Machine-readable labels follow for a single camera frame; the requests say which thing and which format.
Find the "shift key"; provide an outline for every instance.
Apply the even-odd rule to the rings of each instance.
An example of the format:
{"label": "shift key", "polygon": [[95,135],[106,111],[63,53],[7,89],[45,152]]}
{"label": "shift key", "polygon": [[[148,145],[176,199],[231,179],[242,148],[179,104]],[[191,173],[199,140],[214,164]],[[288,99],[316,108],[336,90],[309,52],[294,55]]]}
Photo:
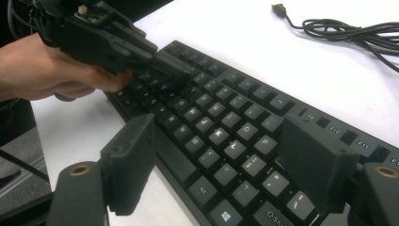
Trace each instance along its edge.
{"label": "shift key", "polygon": [[253,217],[262,226],[295,226],[270,202],[265,202]]}

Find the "finger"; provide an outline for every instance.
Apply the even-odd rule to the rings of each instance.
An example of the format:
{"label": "finger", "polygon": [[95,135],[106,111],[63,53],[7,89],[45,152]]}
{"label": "finger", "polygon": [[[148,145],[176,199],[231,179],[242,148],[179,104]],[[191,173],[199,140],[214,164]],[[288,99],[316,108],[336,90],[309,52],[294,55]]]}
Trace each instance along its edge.
{"label": "finger", "polygon": [[87,95],[91,94],[94,90],[95,90],[95,88],[86,88],[86,89],[81,89],[81,90],[77,90],[77,91],[73,91],[73,92],[62,92],[62,93],[58,93],[58,94],[61,94],[62,96],[74,99],[74,98],[80,98],[80,97],[87,96]]}
{"label": "finger", "polygon": [[132,77],[131,70],[114,75],[98,67],[89,67],[79,82],[103,91],[117,92],[123,89]]}

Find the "plug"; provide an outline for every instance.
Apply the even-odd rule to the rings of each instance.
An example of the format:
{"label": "plug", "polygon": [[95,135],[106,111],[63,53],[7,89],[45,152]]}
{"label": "plug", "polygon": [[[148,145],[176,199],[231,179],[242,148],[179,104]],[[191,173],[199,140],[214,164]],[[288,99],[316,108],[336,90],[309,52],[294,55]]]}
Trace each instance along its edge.
{"label": "plug", "polygon": [[287,10],[283,4],[272,5],[272,9],[280,18],[285,18],[287,16]]}

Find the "power cord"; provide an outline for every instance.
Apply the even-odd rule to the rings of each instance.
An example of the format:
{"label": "power cord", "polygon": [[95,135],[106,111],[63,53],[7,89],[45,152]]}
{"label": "power cord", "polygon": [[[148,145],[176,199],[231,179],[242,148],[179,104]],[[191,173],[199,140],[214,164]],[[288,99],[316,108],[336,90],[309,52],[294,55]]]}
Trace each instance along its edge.
{"label": "power cord", "polygon": [[399,23],[357,27],[331,19],[309,19],[303,21],[302,26],[296,26],[288,17],[283,4],[272,5],[272,9],[277,16],[286,19],[293,29],[303,30],[318,40],[354,42],[372,52],[384,64],[399,73],[399,68],[382,56],[399,57]]}

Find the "white table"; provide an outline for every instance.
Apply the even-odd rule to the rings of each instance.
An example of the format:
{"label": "white table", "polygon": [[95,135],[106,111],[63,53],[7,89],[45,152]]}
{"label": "white table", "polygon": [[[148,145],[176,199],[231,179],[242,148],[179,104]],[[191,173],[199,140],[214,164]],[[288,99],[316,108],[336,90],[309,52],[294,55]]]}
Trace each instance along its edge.
{"label": "white table", "polygon": [[[281,1],[294,24],[332,18],[367,26],[397,20],[394,1]],[[295,32],[265,0],[175,0],[136,23],[159,48],[180,40],[399,147],[399,74],[353,44]],[[100,158],[124,122],[100,91],[72,103],[32,102],[52,189],[71,164]],[[111,225],[198,224],[159,169],[136,211]]]}

